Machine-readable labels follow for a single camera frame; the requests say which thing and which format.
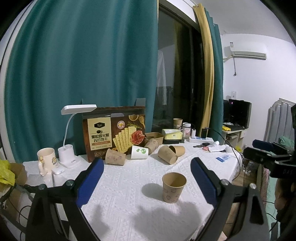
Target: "lace tablecloth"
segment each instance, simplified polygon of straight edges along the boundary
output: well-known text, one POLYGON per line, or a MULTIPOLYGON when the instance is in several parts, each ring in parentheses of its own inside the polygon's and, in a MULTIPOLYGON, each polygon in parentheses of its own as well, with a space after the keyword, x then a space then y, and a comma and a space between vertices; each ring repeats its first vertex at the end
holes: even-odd
MULTIPOLYGON (((216 157, 225 153, 204 152, 193 148, 196 143, 185 141, 179 145, 184 145, 186 152, 173 165, 158 157, 158 149, 148 159, 130 160, 127 156, 124 166, 105 165, 89 202, 82 206, 85 217, 100 240, 181 241, 196 237, 213 207, 206 203, 191 174, 192 158, 199 157, 220 179, 229 181, 236 173, 238 162, 235 157, 220 162, 216 157), (162 200, 162 176, 168 172, 179 172, 187 178, 183 192, 174 204, 162 200)), ((37 161, 25 162, 24 165, 28 174, 38 174, 37 161)), ((75 179, 88 166, 88 162, 81 161, 76 167, 54 176, 55 185, 75 179)), ((52 186, 51 175, 46 176, 43 182, 52 186)), ((28 182, 36 185, 36 180, 30 175, 28 182)))

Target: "white desk lamp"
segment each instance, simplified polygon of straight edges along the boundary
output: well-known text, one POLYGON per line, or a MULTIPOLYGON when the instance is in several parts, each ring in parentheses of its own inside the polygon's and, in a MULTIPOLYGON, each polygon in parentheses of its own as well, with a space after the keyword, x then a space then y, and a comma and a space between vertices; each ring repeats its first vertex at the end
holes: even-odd
POLYGON ((71 144, 65 145, 69 122, 75 114, 91 112, 94 109, 96 109, 95 104, 78 104, 78 105, 66 105, 61 110, 62 115, 72 114, 67 122, 63 146, 58 149, 59 162, 61 165, 63 165, 66 168, 72 168, 76 166, 81 160, 78 156, 75 156, 74 149, 71 144))

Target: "wall outlet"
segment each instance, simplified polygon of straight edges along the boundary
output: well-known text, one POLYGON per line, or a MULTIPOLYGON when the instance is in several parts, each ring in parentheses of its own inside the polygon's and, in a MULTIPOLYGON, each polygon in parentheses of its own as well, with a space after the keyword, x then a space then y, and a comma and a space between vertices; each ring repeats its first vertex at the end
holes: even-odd
POLYGON ((231 91, 231 99, 236 100, 237 99, 237 92, 236 91, 231 91))

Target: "yellow curtain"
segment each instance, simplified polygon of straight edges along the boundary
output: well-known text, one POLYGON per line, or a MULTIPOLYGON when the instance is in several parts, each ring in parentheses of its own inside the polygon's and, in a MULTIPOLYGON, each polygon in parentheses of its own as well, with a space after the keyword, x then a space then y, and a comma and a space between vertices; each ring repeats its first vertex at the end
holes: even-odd
POLYGON ((205 15, 205 10, 203 5, 200 3, 193 7, 198 23, 200 25, 201 35, 202 35, 202 45, 204 50, 204 64, 205 64, 205 103, 204 112, 202 118, 202 124, 199 130, 199 135, 201 134, 201 129, 209 127, 213 92, 214 92, 214 55, 213 55, 213 45, 210 33, 209 24, 207 17, 205 15))

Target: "tipped-over paper cup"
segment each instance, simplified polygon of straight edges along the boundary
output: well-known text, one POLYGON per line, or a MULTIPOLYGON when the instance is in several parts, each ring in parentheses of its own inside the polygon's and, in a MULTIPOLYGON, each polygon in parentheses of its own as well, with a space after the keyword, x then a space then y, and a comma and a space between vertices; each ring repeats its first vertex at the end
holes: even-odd
POLYGON ((179 129, 182 126, 182 119, 174 118, 174 129, 179 129))
POLYGON ((185 147, 183 146, 169 146, 169 148, 174 152, 176 153, 176 155, 179 157, 179 156, 182 156, 185 154, 185 147))
POLYGON ((131 148, 131 159, 147 159, 149 149, 133 145, 131 148))
POLYGON ((126 155, 112 149, 108 149, 106 152, 105 162, 107 164, 124 165, 126 161, 126 155))
POLYGON ((145 147, 149 149, 149 155, 158 148, 158 141, 154 138, 150 138, 146 143, 145 147))
POLYGON ((187 180, 184 175, 170 172, 163 175, 163 200, 167 203, 178 201, 187 180))
POLYGON ((158 156, 169 164, 174 164, 178 159, 178 156, 168 146, 161 147, 158 156))

